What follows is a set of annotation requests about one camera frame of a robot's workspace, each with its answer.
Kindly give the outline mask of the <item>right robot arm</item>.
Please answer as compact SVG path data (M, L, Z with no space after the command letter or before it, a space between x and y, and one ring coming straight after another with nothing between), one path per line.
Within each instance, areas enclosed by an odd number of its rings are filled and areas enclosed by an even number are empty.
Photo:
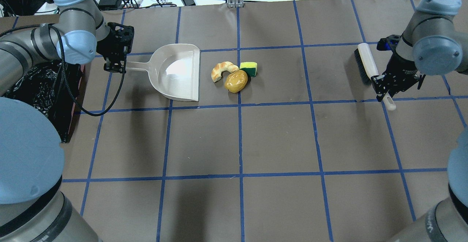
M379 41L377 49L393 54L383 74L370 75L378 101L421 85L423 75L467 74L467 34L456 31L453 24L461 4L461 0L421 0L401 35ZM467 172L467 130L463 130L448 159L448 198L389 241L466 242Z

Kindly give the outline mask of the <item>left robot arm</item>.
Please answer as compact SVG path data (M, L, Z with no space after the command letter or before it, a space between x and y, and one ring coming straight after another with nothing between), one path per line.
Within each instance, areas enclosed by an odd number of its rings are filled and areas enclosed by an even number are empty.
M40 63L84 65L95 54L104 70L126 72L134 29L107 23L94 0L53 0L57 24L1 34L1 94ZM100 242L60 190L65 154L52 122L33 106L1 97L1 241Z

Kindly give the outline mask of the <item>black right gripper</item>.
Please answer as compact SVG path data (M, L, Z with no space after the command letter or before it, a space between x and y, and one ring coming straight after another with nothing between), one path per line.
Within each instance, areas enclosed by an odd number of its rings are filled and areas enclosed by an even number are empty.
M377 94L378 102L392 102L391 97L407 91L415 84L418 84L417 90L420 90L426 78L426 75L418 74L414 61L406 60L397 54L390 57L386 70L381 75L384 75L386 93Z

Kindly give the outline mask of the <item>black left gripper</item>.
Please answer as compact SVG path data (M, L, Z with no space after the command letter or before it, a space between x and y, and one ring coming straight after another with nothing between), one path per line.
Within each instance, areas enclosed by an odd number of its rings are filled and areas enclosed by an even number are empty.
M127 55L132 50L135 28L115 22L108 22L107 26L109 34L97 42L97 53L106 60L103 69L110 73L127 73Z

